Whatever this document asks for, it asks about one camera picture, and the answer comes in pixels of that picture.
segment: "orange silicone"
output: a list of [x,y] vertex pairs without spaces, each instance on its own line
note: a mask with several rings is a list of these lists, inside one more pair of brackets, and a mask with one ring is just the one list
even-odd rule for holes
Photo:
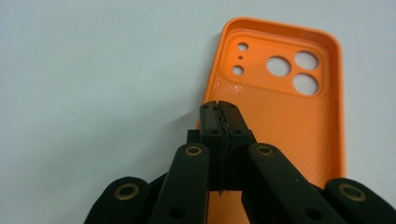
[[[295,62],[309,52],[318,66]],[[290,65],[283,77],[271,74],[268,59]],[[278,147],[313,184],[345,175],[341,49],[318,30],[251,18],[229,21],[221,34],[207,82],[204,103],[227,101],[239,107],[258,142]],[[241,75],[234,67],[243,68]],[[312,95],[299,93],[292,82],[306,74],[318,83]],[[210,194],[209,223],[248,223],[240,192]]]

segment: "white table surface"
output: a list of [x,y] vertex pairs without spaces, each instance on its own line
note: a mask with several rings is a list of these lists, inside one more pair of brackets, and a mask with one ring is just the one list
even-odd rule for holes
[[347,177],[396,206],[395,12],[392,0],[1,1],[0,223],[82,223],[115,179],[166,172],[238,16],[338,39]]

